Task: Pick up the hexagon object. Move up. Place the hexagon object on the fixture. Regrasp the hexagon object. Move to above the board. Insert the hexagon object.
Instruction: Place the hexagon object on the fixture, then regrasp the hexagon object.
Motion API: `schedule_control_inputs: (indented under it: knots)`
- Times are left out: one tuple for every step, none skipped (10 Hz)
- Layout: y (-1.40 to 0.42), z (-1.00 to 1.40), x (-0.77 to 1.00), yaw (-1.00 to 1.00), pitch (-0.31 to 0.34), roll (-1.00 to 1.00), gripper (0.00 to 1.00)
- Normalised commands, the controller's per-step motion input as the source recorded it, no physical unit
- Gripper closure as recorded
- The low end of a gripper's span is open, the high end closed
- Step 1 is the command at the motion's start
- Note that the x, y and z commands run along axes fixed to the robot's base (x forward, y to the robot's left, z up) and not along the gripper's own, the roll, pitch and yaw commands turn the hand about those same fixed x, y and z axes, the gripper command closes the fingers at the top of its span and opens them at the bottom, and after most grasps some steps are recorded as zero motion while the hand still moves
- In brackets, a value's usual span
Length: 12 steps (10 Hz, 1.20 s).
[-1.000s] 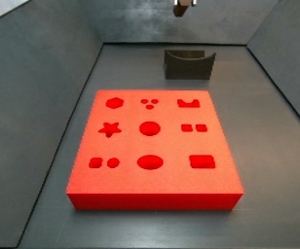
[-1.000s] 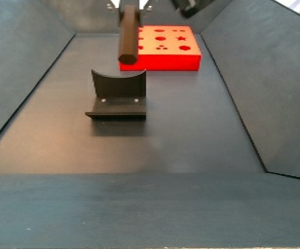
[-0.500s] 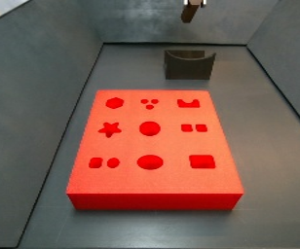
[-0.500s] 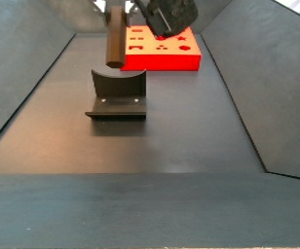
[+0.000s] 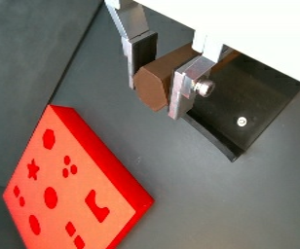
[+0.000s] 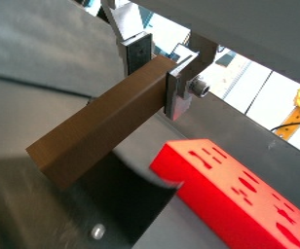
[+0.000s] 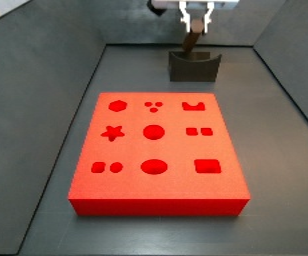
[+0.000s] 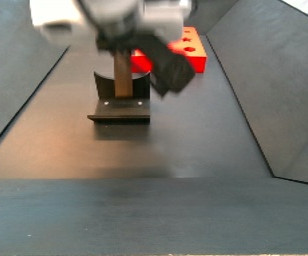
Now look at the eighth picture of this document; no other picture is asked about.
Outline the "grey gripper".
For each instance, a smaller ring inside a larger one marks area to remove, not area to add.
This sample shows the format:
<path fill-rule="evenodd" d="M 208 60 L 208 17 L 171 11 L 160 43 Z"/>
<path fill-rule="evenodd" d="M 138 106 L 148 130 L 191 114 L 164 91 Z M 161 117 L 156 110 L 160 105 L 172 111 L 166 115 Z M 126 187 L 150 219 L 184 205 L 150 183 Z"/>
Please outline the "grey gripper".
<path fill-rule="evenodd" d="M 193 0 L 30 0 L 34 28 L 56 45 L 77 45 L 92 36 L 98 47 L 145 51 L 183 37 Z"/>

